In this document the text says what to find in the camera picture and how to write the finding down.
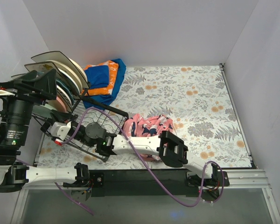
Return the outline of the cream and pink plate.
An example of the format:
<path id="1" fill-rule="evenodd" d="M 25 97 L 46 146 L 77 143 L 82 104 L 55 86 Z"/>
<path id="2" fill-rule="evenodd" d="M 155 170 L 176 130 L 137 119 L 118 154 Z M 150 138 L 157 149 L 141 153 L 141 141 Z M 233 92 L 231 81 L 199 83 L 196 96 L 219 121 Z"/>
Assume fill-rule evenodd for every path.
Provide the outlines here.
<path id="1" fill-rule="evenodd" d="M 49 100 L 48 104 L 59 112 L 72 112 L 71 106 L 63 97 L 57 96 L 55 100 Z"/>

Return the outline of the mint green flower plate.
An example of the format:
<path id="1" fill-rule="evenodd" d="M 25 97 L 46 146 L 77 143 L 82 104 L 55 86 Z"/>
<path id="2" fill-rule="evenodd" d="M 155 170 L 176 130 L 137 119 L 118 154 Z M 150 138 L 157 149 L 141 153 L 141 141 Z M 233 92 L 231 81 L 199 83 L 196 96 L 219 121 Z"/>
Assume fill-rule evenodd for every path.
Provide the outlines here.
<path id="1" fill-rule="evenodd" d="M 49 118 L 51 117 L 52 111 L 56 108 L 50 106 L 49 104 L 46 105 L 34 105 L 32 112 L 38 116 Z"/>

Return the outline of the white square black-rimmed plate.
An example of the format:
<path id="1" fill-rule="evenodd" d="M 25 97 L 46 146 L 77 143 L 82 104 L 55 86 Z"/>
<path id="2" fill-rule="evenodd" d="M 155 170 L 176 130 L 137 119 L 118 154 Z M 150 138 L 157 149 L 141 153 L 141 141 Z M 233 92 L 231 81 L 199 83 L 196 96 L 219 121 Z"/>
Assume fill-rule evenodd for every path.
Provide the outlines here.
<path id="1" fill-rule="evenodd" d="M 26 77 L 26 75 L 27 75 L 27 73 L 18 74 L 18 75 L 13 75 L 13 76 L 11 76 L 11 79 L 12 79 L 12 80 L 18 79 L 18 78 L 23 79 L 23 78 Z"/>

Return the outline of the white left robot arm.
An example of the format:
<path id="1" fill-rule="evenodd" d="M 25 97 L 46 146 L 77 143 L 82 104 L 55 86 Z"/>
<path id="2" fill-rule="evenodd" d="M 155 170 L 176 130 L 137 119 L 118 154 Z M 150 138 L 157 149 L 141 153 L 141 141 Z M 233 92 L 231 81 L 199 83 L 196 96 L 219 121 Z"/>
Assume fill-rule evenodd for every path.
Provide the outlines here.
<path id="1" fill-rule="evenodd" d="M 35 105 L 55 100 L 56 70 L 40 74 L 32 70 L 0 82 L 0 193 L 20 191 L 24 185 L 61 182 L 64 186 L 84 187 L 90 181 L 86 165 L 69 168 L 36 168 L 17 162 L 25 145 Z"/>

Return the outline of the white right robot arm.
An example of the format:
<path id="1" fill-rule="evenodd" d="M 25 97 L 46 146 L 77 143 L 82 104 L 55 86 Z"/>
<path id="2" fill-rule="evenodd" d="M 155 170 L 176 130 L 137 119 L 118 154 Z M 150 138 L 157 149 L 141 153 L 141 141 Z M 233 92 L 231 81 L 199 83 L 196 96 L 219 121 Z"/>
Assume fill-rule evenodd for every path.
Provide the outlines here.
<path id="1" fill-rule="evenodd" d="M 125 138 L 124 135 L 108 133 L 99 123 L 93 122 L 80 126 L 75 139 L 86 146 L 95 146 L 95 152 L 104 157 L 131 154 L 136 149 L 139 154 L 160 157 L 168 167 L 188 169 L 202 178 L 206 185 L 215 184 L 219 179 L 216 165 L 206 165 L 170 131 L 162 131 L 160 135 L 152 137 Z"/>

